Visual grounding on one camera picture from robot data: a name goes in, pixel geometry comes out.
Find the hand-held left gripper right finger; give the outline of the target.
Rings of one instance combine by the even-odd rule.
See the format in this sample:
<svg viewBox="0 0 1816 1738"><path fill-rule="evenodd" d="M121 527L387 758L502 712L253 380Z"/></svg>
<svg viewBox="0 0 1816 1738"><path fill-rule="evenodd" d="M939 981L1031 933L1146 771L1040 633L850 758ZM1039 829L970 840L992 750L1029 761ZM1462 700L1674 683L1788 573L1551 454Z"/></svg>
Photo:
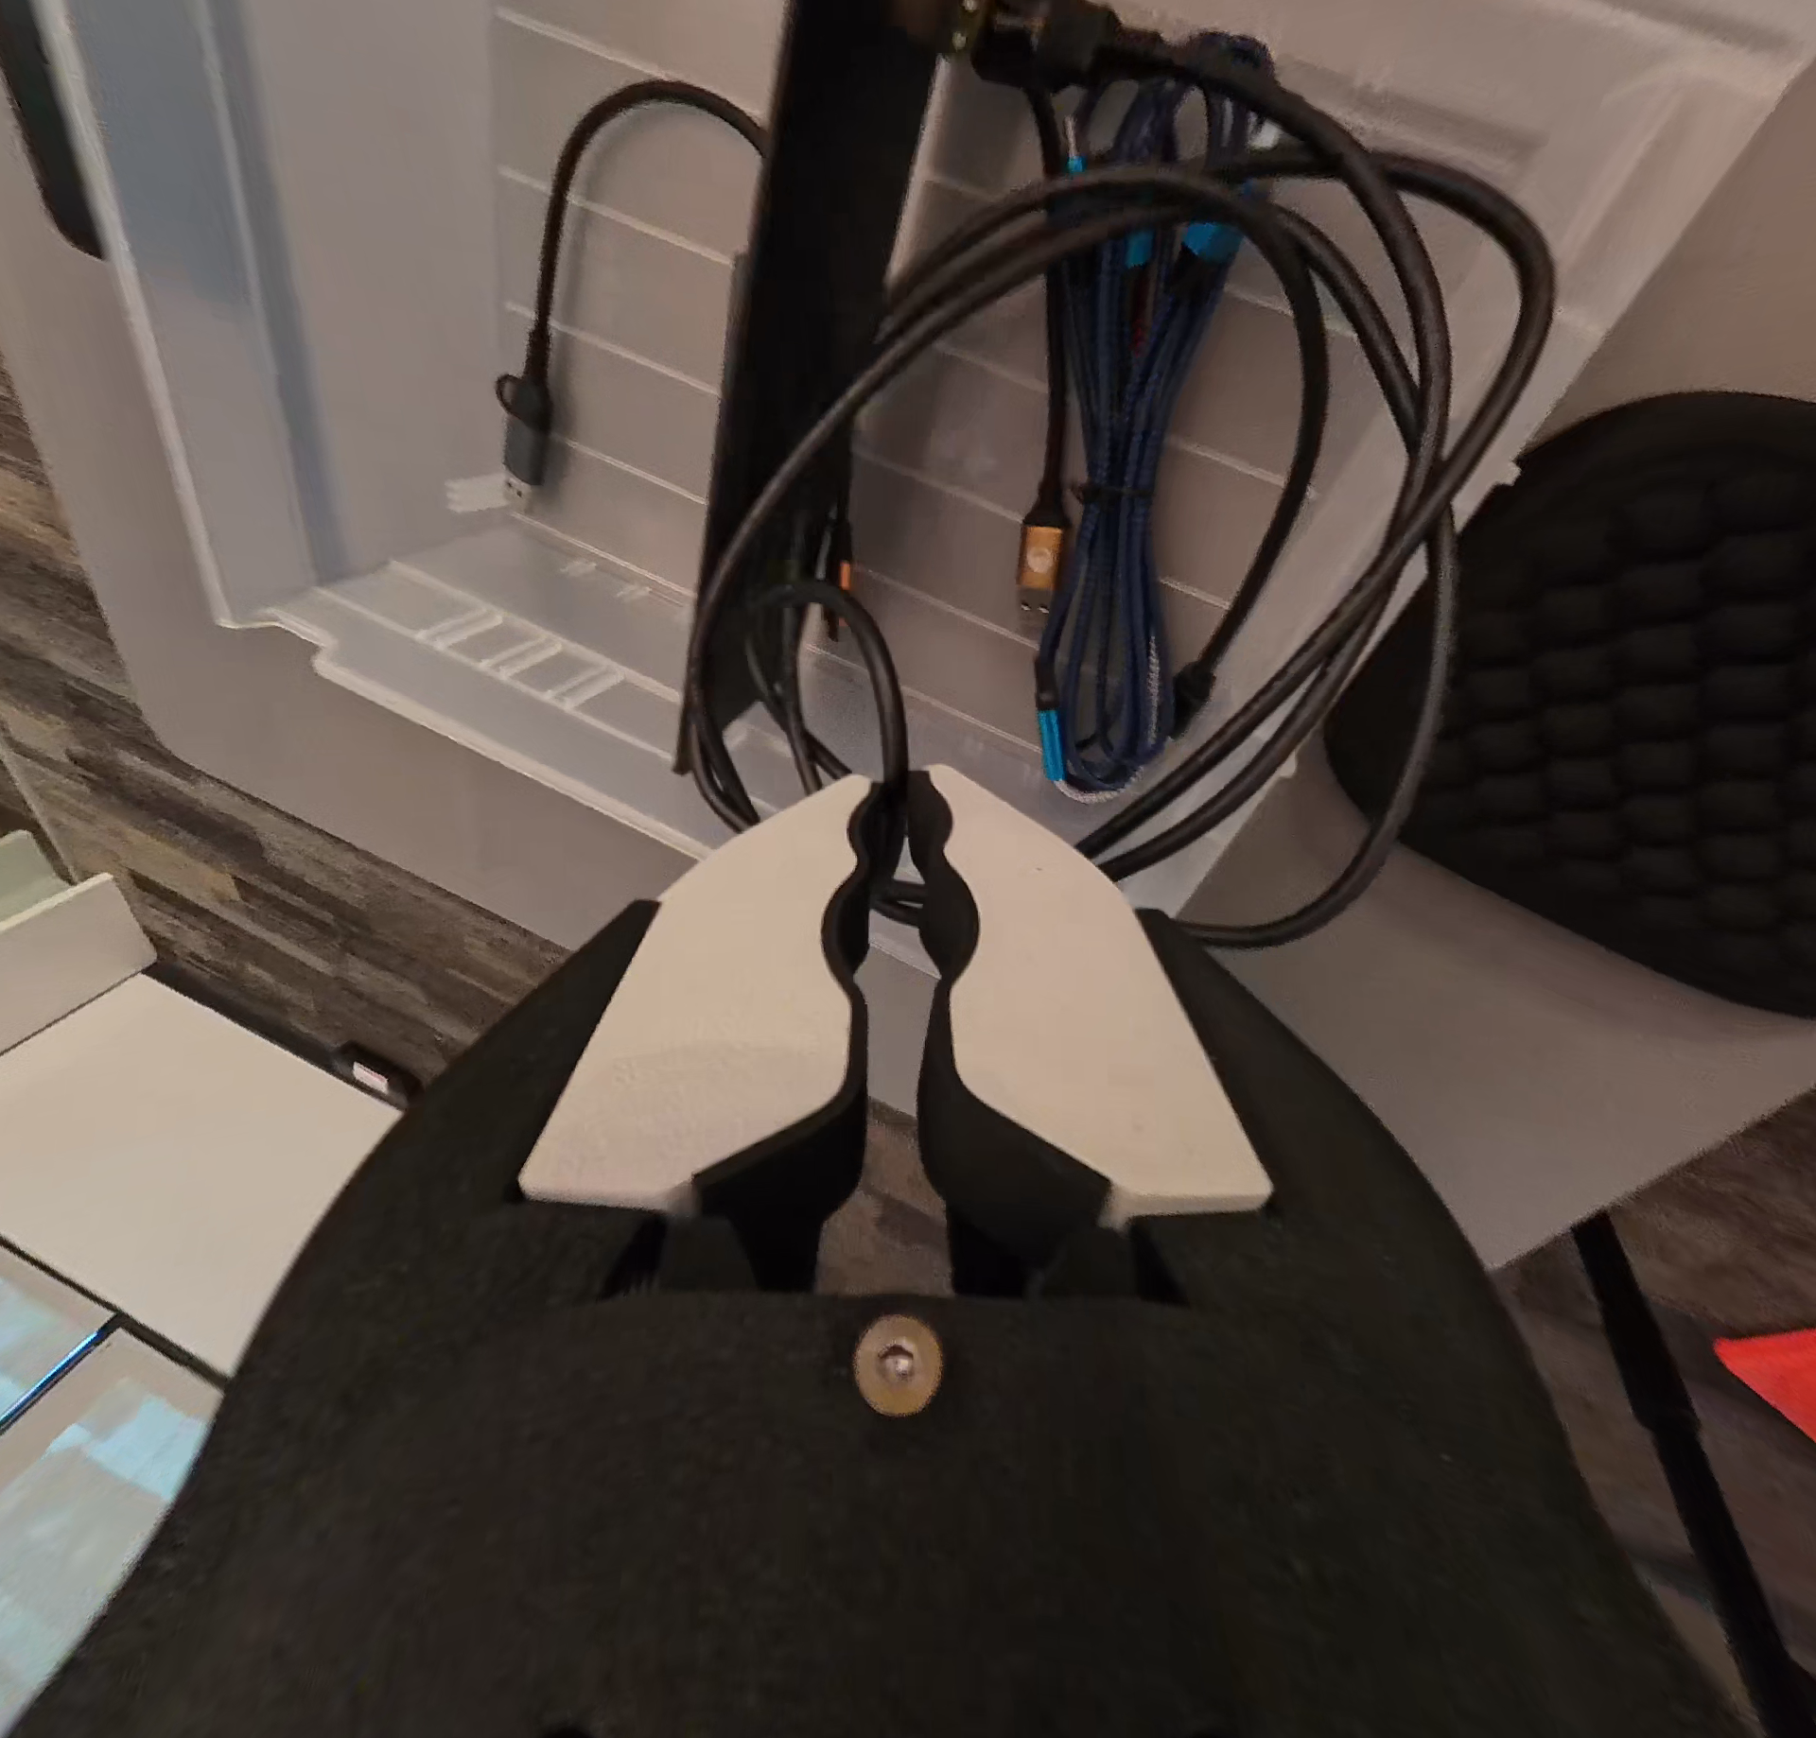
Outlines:
<svg viewBox="0 0 1816 1738"><path fill-rule="evenodd" d="M916 774L927 1173L973 1228L1247 1214L1274 1186L1123 892L955 767Z"/></svg>

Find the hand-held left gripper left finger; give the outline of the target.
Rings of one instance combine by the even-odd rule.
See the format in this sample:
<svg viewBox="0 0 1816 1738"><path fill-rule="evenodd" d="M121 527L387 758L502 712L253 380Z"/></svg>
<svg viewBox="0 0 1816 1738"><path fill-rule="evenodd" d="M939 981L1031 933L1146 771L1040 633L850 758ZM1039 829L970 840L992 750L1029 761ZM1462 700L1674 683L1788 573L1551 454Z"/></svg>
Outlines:
<svg viewBox="0 0 1816 1738"><path fill-rule="evenodd" d="M518 1174L534 1201L692 1212L779 1137L866 1126L869 781L763 818L656 904Z"/></svg>

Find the thin black cable small copper plug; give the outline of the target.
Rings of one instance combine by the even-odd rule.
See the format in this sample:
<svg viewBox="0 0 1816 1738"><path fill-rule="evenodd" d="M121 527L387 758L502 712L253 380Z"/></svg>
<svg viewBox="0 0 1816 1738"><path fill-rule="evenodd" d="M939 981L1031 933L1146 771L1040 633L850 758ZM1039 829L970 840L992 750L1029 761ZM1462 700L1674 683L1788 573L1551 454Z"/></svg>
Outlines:
<svg viewBox="0 0 1816 1738"><path fill-rule="evenodd" d="M1043 176L1053 178L1067 171L1067 147L1057 114L1057 100L1039 85L1020 87L1029 103L1037 144L1040 155ZM1068 360L1064 347L1064 280L1057 270L1049 270L1044 280L1044 329L1047 329L1047 447L1043 455L1043 473L1037 487L1037 499L1024 517L1017 563L1017 598L1032 609L1037 623L1043 626L1047 612L1053 607L1063 571L1063 556L1067 534L1072 531L1068 509L1064 502L1064 461L1068 441ZM821 541L832 552L852 553L852 431L835 441L834 474L838 487L834 490L834 509L829 521L834 528L826 528ZM832 567L800 569L798 560L787 569L790 579L821 579ZM796 651L798 633L804 628L805 606L789 606L780 612L780 641L777 649L767 651L757 626L744 635L744 661L751 679L764 710L783 727L796 764L796 776L805 779L807 793L816 793L827 771L834 777L844 776L842 758L835 758L807 729L798 675ZM899 925L918 925L921 921L921 883L890 882L878 893L873 906L881 913Z"/></svg>

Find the grey USB hub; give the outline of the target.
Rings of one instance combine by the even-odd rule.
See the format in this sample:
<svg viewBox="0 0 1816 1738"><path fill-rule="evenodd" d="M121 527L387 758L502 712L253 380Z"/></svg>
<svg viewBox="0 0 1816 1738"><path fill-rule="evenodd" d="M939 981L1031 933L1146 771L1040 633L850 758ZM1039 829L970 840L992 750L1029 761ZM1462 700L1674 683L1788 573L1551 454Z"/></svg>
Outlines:
<svg viewBox="0 0 1816 1738"><path fill-rule="evenodd" d="M518 499L540 488L550 465L550 445L554 441L554 304L559 287L567 210L583 163L606 129L621 123L627 116L656 108L683 109L709 118L735 132L758 158L769 155L769 132L757 116L717 92L673 77L630 82L597 100L567 129L554 165L550 199L544 210L532 325L521 364L495 380L497 406L505 416L504 477L507 490Z"/></svg>

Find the clear plastic bin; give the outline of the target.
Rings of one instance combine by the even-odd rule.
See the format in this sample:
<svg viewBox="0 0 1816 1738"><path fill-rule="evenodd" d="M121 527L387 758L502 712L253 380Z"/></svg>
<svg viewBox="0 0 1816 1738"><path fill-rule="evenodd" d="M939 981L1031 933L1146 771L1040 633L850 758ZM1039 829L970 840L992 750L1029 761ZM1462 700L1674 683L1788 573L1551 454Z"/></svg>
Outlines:
<svg viewBox="0 0 1816 1738"><path fill-rule="evenodd" d="M1514 449L1813 62L1813 0L1101 0L1266 40L1383 146L1527 207L1562 319ZM30 0L151 449L121 527L58 487L132 687L200 769L545 936L589 808L700 854L669 771L757 163L656 108L585 165L554 473L476 512L559 141L681 77L760 114L787 0Z"/></svg>

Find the black mesh pad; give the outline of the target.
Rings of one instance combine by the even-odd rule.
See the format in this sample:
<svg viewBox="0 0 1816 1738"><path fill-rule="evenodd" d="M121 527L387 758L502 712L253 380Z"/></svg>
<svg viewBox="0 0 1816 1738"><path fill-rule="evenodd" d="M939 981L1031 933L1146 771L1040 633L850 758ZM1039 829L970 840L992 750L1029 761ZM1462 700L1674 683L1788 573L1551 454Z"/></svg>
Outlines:
<svg viewBox="0 0 1816 1738"><path fill-rule="evenodd" d="M1815 1012L1815 406L1588 416L1462 531L1400 842L1739 1006Z"/></svg>

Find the red floor marker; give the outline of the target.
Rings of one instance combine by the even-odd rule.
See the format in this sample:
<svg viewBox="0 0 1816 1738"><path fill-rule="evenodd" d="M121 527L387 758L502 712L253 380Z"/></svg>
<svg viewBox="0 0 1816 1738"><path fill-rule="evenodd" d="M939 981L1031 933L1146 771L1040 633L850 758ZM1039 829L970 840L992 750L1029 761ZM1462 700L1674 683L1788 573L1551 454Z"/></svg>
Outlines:
<svg viewBox="0 0 1816 1738"><path fill-rule="evenodd" d="M1815 1443L1815 1345L1815 1328L1800 1327L1718 1339L1713 1354L1730 1376Z"/></svg>

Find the black bin divider plate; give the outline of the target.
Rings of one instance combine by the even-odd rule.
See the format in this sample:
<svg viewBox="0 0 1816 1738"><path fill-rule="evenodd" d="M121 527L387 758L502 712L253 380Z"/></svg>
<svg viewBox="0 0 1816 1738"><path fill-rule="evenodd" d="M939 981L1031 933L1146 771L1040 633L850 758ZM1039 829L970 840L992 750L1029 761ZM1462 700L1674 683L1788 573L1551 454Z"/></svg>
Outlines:
<svg viewBox="0 0 1816 1738"><path fill-rule="evenodd" d="M708 628L703 712L728 727L758 698L742 635L754 600L835 569L832 517L852 436L793 484L748 553L736 531L804 436L850 386L878 330L897 232L946 36L949 0L784 0L769 149L733 310L694 626Z"/></svg>

